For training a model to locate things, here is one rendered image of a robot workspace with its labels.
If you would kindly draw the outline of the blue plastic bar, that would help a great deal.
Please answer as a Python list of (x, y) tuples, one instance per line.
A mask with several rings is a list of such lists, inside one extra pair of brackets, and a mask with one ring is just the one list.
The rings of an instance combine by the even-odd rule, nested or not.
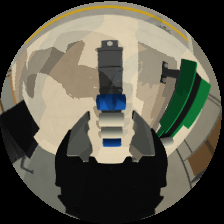
[(121, 147), (121, 138), (103, 138), (103, 147)]
[(125, 94), (98, 94), (96, 97), (97, 110), (125, 110)]

